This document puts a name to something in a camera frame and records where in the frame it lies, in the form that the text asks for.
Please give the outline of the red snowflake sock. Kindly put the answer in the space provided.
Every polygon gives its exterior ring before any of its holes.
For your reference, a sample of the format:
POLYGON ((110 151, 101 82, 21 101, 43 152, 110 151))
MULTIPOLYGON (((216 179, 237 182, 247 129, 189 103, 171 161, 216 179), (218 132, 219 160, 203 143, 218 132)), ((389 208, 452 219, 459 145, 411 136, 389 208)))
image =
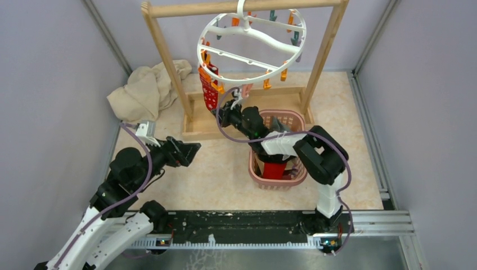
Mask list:
POLYGON ((213 77, 205 71, 203 66, 199 66, 198 71, 205 106, 211 111, 217 107, 219 94, 224 94, 224 86, 223 83, 213 79, 213 77))

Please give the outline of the black sock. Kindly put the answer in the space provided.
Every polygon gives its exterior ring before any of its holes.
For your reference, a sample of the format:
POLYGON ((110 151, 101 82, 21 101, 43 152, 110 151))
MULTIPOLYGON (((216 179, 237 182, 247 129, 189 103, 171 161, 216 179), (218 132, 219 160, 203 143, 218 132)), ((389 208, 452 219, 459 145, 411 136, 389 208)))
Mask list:
POLYGON ((287 163, 290 160, 295 158, 295 156, 284 155, 284 154, 268 155, 266 152, 255 153, 255 155, 258 158, 258 160, 262 161, 263 163, 275 163, 275 164, 287 163))

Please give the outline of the plain red sock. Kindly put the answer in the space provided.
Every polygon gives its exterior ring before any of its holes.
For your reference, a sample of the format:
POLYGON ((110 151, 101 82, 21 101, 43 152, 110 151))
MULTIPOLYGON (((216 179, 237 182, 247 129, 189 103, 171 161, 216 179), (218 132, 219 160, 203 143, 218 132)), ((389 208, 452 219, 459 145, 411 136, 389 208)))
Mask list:
POLYGON ((264 179, 281 180, 286 167, 286 163, 264 163, 262 177, 264 179))

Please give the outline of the pink plastic laundry basket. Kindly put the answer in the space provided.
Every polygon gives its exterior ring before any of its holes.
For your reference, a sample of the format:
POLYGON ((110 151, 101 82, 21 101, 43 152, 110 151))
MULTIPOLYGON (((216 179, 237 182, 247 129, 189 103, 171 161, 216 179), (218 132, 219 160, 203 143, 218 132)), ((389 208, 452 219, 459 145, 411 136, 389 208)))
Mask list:
MULTIPOLYGON (((264 125, 267 128, 270 127, 271 117, 275 116, 280 122, 291 129, 291 132, 285 132, 286 134, 305 130, 305 121, 303 117, 294 111, 262 110, 259 113, 264 120, 264 125)), ((303 163, 300 161, 296 151, 293 148, 293 145, 298 140, 304 138, 304 135, 298 134, 284 137, 283 134, 284 133, 271 131, 272 136, 278 135, 279 137, 264 142, 264 149, 268 155, 284 154, 295 156, 294 159, 286 163, 287 167, 281 180, 264 179, 262 177, 264 163, 258 160, 254 152, 250 152, 249 174, 258 187, 263 190, 286 191, 300 185, 308 176, 303 163)))

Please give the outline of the grey sock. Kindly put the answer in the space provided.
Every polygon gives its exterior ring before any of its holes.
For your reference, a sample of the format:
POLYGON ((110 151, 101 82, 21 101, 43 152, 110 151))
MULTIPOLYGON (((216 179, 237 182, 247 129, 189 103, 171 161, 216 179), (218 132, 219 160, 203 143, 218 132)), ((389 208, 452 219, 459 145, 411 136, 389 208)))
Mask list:
POLYGON ((282 122, 280 122, 275 116, 271 117, 269 129, 273 132, 279 133, 291 132, 291 129, 288 126, 284 125, 282 122))

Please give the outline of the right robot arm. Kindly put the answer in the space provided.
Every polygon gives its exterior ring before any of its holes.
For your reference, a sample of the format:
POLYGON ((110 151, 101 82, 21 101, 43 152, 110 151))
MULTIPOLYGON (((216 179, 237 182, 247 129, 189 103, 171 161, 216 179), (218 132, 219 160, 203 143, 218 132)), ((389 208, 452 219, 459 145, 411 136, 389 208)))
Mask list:
POLYGON ((297 162, 320 186, 316 205, 317 226, 331 232, 339 224, 344 204, 340 191, 343 174, 350 173, 349 155, 319 125, 304 130, 304 119, 290 110, 259 110, 256 106, 242 108, 226 103, 212 109, 220 132, 233 127, 245 136, 253 156, 264 164, 262 177, 282 178, 289 161, 297 162))

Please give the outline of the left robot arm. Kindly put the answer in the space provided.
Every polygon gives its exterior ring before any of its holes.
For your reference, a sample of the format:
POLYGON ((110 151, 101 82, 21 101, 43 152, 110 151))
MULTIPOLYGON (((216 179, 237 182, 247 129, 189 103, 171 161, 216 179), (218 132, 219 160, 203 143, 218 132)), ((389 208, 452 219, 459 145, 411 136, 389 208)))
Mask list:
POLYGON ((105 269, 141 237, 167 229, 168 211, 155 200, 144 203, 129 218, 125 214, 151 179, 163 175, 166 166, 191 165, 201 144, 169 136, 164 140, 147 138, 139 145, 144 155, 134 147, 117 153, 72 236, 52 259, 38 263, 36 269, 105 269))

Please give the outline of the white round clip hanger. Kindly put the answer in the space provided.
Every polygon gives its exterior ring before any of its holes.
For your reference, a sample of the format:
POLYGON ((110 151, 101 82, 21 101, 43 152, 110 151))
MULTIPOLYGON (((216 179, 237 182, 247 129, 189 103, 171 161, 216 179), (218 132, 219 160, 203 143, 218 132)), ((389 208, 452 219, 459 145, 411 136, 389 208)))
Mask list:
POLYGON ((215 16, 203 28, 196 47, 198 67, 220 83, 257 84, 270 77, 284 82, 289 68, 302 57, 307 41, 307 24, 296 9, 286 11, 288 18, 278 18, 271 10, 268 17, 245 12, 239 1, 232 13, 215 16), (301 33, 301 45, 291 44, 294 31, 301 33))

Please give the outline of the pink plastic clip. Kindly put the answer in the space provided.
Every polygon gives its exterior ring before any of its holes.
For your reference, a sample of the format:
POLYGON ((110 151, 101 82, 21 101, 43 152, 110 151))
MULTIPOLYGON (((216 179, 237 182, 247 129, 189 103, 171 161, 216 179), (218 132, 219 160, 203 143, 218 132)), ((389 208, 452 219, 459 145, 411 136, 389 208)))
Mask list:
POLYGON ((252 87, 253 87, 253 83, 243 84, 243 85, 241 86, 240 97, 241 97, 242 99, 248 98, 248 97, 249 97, 249 94, 250 94, 250 92, 251 92, 252 87))

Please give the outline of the orange plastic clip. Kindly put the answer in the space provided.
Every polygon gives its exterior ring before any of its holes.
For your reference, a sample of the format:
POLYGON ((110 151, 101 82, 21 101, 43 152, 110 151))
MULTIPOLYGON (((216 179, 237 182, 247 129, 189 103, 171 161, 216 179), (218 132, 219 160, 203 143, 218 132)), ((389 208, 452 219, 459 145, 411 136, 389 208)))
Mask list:
POLYGON ((264 90, 268 90, 268 89, 271 89, 272 85, 270 83, 270 77, 267 77, 264 81, 263 81, 263 89, 264 90))

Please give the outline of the beige crumpled cloth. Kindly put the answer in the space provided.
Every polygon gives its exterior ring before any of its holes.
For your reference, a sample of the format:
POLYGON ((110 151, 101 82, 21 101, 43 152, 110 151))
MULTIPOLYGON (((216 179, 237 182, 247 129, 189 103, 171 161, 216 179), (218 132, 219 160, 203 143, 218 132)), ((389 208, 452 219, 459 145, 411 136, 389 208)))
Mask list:
POLYGON ((127 83, 113 90, 107 100, 115 116, 124 122, 157 120, 160 112, 173 104, 178 93, 164 63, 140 66, 127 83))

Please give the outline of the teal plastic clip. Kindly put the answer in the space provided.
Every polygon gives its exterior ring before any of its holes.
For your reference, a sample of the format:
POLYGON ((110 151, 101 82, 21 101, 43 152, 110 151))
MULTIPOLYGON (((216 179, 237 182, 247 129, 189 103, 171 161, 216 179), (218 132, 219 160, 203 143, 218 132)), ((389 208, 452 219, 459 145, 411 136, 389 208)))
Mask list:
POLYGON ((299 47, 302 42, 301 33, 299 31, 294 31, 294 35, 292 38, 290 38, 290 41, 293 46, 299 47))

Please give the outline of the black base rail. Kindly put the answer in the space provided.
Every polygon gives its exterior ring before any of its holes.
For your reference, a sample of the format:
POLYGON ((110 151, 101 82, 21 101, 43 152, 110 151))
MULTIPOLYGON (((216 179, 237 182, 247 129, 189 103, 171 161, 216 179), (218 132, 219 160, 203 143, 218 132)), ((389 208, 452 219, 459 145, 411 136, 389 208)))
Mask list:
POLYGON ((171 211, 165 223, 133 243, 135 249, 331 248, 353 222, 344 211, 327 220, 316 210, 171 211))

